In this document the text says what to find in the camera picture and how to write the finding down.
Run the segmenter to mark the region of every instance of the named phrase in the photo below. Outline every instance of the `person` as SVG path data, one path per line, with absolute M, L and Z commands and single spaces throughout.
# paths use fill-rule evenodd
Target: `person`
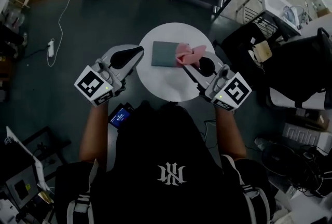
M 95 223 L 108 221 L 219 221 L 251 223 L 239 175 L 224 156 L 212 158 L 188 112 L 166 104 L 154 110 L 142 103 L 118 130 L 116 159 L 106 171 L 108 103 L 91 108 L 81 140 L 82 162 L 59 167 L 55 205 L 58 223 L 66 223 L 70 201 L 87 191 L 95 159 L 100 165 L 91 185 Z M 275 201 L 265 169 L 248 160 L 232 112 L 215 108 L 218 150 L 230 156 L 243 181 L 261 188 L 270 215 Z M 254 202 L 257 223 L 266 223 L 264 205 Z

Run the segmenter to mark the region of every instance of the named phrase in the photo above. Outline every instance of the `pink bow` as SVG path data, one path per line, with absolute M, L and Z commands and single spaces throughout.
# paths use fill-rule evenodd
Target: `pink bow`
M 194 64 L 199 67 L 199 60 L 202 58 L 206 50 L 205 45 L 197 46 L 192 48 L 184 43 L 180 43 L 175 50 L 175 57 L 177 61 L 177 66 Z

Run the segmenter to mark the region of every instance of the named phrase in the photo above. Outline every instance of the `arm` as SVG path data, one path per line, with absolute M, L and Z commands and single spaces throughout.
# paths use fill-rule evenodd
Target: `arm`
M 220 107 L 216 107 L 215 111 L 219 153 L 234 160 L 245 159 L 246 149 L 233 113 Z
M 98 107 L 91 107 L 79 150 L 81 161 L 94 162 L 97 159 L 100 166 L 105 169 L 107 163 L 107 118 L 108 102 Z

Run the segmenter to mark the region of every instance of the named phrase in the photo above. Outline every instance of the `phone screen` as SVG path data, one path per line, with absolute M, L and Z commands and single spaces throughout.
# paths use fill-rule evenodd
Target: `phone screen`
M 129 116 L 130 113 L 126 109 L 121 108 L 110 120 L 110 123 L 116 128 L 119 128 L 121 123 L 126 121 Z

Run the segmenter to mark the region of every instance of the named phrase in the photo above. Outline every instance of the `white logo print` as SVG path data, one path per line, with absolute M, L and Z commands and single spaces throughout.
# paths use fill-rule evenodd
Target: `white logo print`
M 173 178 L 172 185 L 177 185 L 176 180 L 179 182 L 179 184 L 185 183 L 185 181 L 183 180 L 183 176 L 182 176 L 182 170 L 185 166 L 178 168 L 178 176 L 176 176 L 176 165 L 177 165 L 176 163 L 174 163 L 172 165 L 172 171 L 171 171 L 171 165 L 168 162 L 166 163 L 167 172 L 168 172 L 167 176 L 166 176 L 166 168 L 164 168 L 163 166 L 158 166 L 161 168 L 161 178 L 158 180 L 160 180 L 160 181 L 167 180 L 167 183 L 165 183 L 165 184 L 170 185 L 171 177 L 172 177 Z

